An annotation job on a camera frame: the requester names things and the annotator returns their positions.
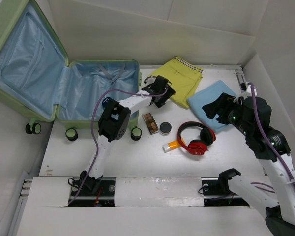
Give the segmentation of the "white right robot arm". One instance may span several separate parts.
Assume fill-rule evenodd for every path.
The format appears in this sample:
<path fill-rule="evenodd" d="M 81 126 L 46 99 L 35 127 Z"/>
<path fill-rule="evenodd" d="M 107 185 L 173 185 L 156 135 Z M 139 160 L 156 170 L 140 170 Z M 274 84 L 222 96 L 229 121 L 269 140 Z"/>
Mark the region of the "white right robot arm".
<path fill-rule="evenodd" d="M 203 106 L 209 119 L 231 124 L 245 137 L 245 142 L 265 170 L 276 198 L 255 187 L 236 169 L 219 174 L 205 183 L 204 194 L 235 194 L 258 211 L 274 236 L 295 236 L 295 171 L 291 149 L 285 136 L 270 126 L 272 109 L 260 98 L 246 99 L 222 93 Z"/>

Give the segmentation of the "green hard-shell suitcase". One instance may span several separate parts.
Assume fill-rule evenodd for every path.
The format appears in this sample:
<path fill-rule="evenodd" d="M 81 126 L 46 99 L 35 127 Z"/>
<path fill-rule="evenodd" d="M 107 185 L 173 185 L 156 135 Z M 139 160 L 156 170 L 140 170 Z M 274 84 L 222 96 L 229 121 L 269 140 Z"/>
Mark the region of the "green hard-shell suitcase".
<path fill-rule="evenodd" d="M 70 61 L 36 1 L 0 3 L 0 101 L 29 120 L 27 134 L 55 120 L 89 129 L 103 112 L 100 96 L 126 99 L 139 91 L 140 76 L 131 59 Z"/>

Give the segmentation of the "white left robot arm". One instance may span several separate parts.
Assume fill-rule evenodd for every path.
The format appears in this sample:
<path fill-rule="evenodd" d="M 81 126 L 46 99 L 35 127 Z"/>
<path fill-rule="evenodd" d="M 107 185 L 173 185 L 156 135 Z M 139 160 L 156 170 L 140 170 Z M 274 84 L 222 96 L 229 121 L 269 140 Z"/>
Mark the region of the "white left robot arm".
<path fill-rule="evenodd" d="M 72 203 L 82 191 L 89 195 L 95 195 L 99 191 L 107 158 L 116 141 L 124 136 L 131 115 L 152 104 L 158 108 L 165 105 L 176 93 L 171 85 L 172 82 L 165 77 L 157 76 L 152 83 L 137 93 L 111 89 L 99 98 L 91 118 L 95 154 L 86 169 L 80 173 L 79 180 L 68 181 L 72 188 L 77 189 L 69 203 Z"/>

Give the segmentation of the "black round compact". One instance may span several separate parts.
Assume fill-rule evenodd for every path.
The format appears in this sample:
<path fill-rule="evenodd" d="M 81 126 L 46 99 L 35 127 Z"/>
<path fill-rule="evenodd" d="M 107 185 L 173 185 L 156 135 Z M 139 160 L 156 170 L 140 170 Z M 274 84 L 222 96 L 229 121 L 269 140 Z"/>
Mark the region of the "black round compact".
<path fill-rule="evenodd" d="M 161 134 L 168 135 L 168 134 L 170 134 L 170 132 L 172 130 L 172 126 L 168 122 L 163 122 L 160 124 L 159 130 L 160 130 Z"/>

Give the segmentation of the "orange tube white cap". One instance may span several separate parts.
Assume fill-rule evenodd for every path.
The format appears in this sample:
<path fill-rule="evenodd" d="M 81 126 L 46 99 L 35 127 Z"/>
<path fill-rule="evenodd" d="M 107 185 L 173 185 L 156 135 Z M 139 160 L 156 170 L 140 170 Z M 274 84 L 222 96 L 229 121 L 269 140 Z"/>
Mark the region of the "orange tube white cap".
<path fill-rule="evenodd" d="M 179 147 L 181 147 L 181 144 L 179 143 L 178 140 L 175 140 L 175 141 L 172 141 L 172 142 L 169 142 L 169 143 L 163 145 L 162 149 L 163 149 L 164 153 L 167 153 L 167 152 L 170 152 L 170 151 L 177 149 Z"/>

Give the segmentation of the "dark blue round tin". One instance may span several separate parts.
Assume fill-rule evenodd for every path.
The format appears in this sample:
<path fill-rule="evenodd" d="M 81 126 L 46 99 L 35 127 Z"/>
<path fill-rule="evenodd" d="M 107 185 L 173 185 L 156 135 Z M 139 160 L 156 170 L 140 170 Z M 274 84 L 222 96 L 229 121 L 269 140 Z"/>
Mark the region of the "dark blue round tin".
<path fill-rule="evenodd" d="M 111 101 L 113 101 L 111 97 L 105 97 L 102 101 L 102 107 L 105 109 Z"/>

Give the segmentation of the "eyeshadow palette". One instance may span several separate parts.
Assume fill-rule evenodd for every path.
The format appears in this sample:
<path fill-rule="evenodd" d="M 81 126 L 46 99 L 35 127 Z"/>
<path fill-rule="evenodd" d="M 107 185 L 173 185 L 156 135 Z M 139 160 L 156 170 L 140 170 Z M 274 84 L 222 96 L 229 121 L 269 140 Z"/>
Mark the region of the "eyeshadow palette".
<path fill-rule="evenodd" d="M 142 117 L 151 135 L 159 132 L 157 123 L 151 113 L 143 114 Z"/>

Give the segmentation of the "yellow shorts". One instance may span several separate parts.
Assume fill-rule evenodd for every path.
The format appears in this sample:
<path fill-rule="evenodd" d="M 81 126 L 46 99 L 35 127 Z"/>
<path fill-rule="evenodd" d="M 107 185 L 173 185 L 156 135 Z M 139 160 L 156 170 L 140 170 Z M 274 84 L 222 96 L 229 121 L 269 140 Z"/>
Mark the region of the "yellow shorts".
<path fill-rule="evenodd" d="M 195 94 L 202 79 L 203 69 L 192 65 L 179 56 L 175 56 L 169 62 L 153 71 L 149 76 L 163 76 L 172 84 L 176 92 L 171 100 L 183 108 L 188 109 L 187 99 Z"/>

